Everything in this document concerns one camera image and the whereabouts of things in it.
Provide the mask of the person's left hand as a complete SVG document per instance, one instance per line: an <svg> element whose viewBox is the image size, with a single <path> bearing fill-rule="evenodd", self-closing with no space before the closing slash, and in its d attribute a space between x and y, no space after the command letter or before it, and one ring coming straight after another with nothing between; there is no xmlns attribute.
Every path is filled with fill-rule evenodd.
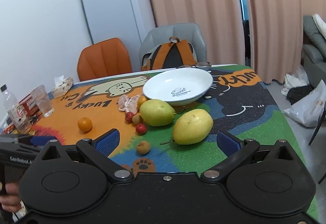
<svg viewBox="0 0 326 224"><path fill-rule="evenodd" d="M1 205L3 210L16 213L22 208L21 198L19 195L19 183L7 183L5 185L6 194L1 195Z"/></svg>

